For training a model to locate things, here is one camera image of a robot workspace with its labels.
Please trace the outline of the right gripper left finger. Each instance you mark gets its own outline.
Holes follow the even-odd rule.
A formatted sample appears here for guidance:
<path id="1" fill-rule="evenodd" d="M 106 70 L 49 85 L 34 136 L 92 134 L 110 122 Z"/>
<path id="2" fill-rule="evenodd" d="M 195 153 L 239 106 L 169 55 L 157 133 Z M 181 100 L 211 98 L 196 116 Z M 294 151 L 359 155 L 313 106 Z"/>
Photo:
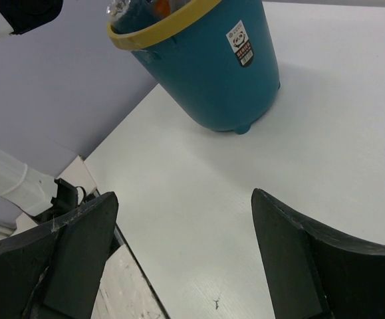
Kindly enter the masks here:
<path id="1" fill-rule="evenodd" d="M 0 318 L 90 318 L 117 213 L 108 192 L 0 240 Z"/>

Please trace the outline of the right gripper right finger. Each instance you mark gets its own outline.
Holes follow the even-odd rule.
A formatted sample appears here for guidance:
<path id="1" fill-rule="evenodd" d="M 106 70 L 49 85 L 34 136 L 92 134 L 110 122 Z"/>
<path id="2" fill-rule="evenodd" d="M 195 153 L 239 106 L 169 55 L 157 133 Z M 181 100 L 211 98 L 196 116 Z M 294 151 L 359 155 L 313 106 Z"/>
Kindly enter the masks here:
<path id="1" fill-rule="evenodd" d="M 385 318 L 385 245 L 307 217 L 262 189 L 251 208 L 276 318 Z"/>

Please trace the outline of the clear bottle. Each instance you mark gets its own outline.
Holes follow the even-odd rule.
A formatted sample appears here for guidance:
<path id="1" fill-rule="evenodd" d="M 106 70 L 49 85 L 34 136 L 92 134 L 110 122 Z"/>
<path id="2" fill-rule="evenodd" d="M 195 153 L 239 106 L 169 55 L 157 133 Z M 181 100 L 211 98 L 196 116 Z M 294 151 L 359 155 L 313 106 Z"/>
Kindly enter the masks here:
<path id="1" fill-rule="evenodd" d="M 125 15 L 131 7 L 131 0 L 113 0 L 106 8 L 109 17 L 120 17 Z"/>

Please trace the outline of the long orange bottle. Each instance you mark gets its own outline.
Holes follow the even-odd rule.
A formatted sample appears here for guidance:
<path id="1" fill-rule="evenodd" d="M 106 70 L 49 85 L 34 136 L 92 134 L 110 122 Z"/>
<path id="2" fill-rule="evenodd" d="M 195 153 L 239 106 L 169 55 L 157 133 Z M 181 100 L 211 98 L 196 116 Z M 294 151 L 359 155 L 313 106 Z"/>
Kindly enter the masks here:
<path id="1" fill-rule="evenodd" d="M 172 12 L 169 0 L 155 0 L 153 6 L 159 17 L 167 17 Z"/>

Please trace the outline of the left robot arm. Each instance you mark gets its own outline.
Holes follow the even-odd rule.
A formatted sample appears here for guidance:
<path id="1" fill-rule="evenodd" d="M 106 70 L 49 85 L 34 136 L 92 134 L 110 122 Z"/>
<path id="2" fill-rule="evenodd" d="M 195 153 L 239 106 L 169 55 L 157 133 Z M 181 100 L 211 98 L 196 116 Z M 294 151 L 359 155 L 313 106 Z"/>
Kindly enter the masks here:
<path id="1" fill-rule="evenodd" d="M 0 1 L 0 40 L 55 20 L 62 1 Z M 0 198 L 44 223 L 78 206 L 77 188 L 41 173 L 0 150 Z"/>

